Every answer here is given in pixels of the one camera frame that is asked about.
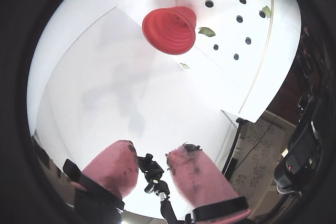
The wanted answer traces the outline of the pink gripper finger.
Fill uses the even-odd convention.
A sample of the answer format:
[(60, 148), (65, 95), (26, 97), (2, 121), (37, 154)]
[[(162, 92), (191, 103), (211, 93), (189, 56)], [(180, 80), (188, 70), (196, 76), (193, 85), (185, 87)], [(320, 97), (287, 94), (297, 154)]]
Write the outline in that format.
[(198, 145), (184, 143), (165, 154), (178, 193), (192, 207), (195, 223), (239, 223), (251, 209), (245, 197)]
[(67, 159), (62, 168), (75, 187), (75, 213), (85, 223), (120, 223), (123, 198), (137, 184), (139, 165), (128, 140), (112, 143), (83, 170)]

